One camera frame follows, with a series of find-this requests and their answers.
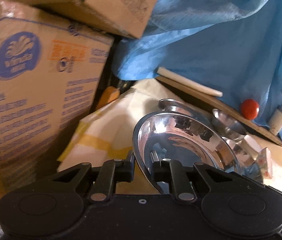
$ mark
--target screw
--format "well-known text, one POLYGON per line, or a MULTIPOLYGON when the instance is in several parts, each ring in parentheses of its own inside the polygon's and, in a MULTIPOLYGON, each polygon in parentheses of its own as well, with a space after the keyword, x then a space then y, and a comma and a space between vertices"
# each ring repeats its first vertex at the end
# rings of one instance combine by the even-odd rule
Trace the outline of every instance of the screw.
POLYGON ((147 201, 145 199, 139 199, 140 204, 145 204, 147 201))
POLYGON ((103 201, 106 199, 106 195, 103 193, 94 193, 90 196, 93 201, 103 201))
POLYGON ((194 200, 194 195, 191 194, 191 193, 187 193, 187 192, 184 192, 184 193, 180 193, 178 195, 179 199, 180 200, 183 200, 183 201, 191 201, 191 200, 194 200))

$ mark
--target orange object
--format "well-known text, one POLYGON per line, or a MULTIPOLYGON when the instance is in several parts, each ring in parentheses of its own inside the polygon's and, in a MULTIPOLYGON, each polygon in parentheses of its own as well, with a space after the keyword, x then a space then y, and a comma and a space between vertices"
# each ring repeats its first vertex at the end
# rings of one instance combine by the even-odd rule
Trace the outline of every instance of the orange object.
POLYGON ((111 103, 112 101, 114 101, 115 99, 117 99, 120 96, 120 90, 118 88, 115 87, 107 87, 97 106, 96 106, 96 110, 102 108, 103 106, 106 106, 108 103, 111 103))
POLYGON ((259 114, 259 103, 251 98, 246 99, 240 105, 240 111, 244 118, 253 120, 259 114))

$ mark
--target red ball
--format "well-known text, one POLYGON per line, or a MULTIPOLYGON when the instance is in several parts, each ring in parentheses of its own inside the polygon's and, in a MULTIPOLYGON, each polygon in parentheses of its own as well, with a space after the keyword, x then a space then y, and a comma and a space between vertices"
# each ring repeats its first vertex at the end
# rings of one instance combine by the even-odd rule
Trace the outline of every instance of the red ball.
POLYGON ((257 101, 249 98, 242 102, 240 110, 244 118, 253 120, 259 114, 259 104, 257 101))

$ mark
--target wooden board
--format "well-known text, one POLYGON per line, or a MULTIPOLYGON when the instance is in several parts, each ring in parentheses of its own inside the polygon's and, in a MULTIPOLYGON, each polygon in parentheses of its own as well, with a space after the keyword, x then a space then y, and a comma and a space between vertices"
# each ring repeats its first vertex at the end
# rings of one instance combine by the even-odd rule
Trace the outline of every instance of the wooden board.
POLYGON ((247 125, 248 127, 252 128, 253 130, 255 130, 256 132, 260 133, 261 135, 263 135, 264 137, 268 138, 269 140, 273 141, 274 143, 276 143, 277 145, 282 146, 282 141, 275 135, 273 135, 272 133, 270 133, 268 130, 266 130, 265 128, 256 125, 255 123, 251 122, 250 120, 245 119, 240 113, 238 113, 235 109, 233 109, 232 107, 226 105, 225 103, 221 102, 220 100, 218 100, 217 98, 213 97, 213 96, 209 96, 207 94, 204 94, 202 92, 199 92, 197 90, 194 90, 192 88, 189 88, 183 84, 180 84, 178 82, 175 82, 174 80, 171 80, 169 78, 163 77, 163 76, 159 76, 156 78, 157 80, 166 83, 174 88, 179 89, 180 91, 183 91, 195 98, 200 99, 201 101, 211 105, 213 108, 218 108, 221 111, 225 112, 226 114, 232 116, 233 118, 235 118, 236 120, 238 120, 239 122, 247 125))

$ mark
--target silver bowl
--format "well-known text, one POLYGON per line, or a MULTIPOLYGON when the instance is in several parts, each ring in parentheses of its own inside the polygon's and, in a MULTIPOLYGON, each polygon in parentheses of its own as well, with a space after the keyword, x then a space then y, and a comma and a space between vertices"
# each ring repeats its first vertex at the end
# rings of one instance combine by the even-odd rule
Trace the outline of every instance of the silver bowl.
POLYGON ((263 183, 263 176, 260 166, 253 159, 252 155, 241 147, 241 142, 236 143, 228 138, 224 138, 224 140, 237 157, 241 167, 241 174, 257 182, 263 183))
POLYGON ((243 125, 219 109, 213 109, 212 124, 219 135, 240 142, 247 135, 243 125))
POLYGON ((203 114, 198 112, 194 107, 192 107, 190 104, 187 104, 185 102, 177 101, 175 99, 168 99, 168 98, 161 99, 159 101, 159 108, 162 111, 166 111, 166 112, 177 112, 177 113, 188 115, 193 119, 198 120, 199 122, 212 128, 212 124, 206 116, 204 116, 203 114))
POLYGON ((163 183, 151 179, 153 161, 178 160, 187 167, 203 162, 226 172, 241 173, 227 143, 212 129, 184 114, 147 114, 134 128, 132 145, 141 171, 161 193, 169 192, 163 183))

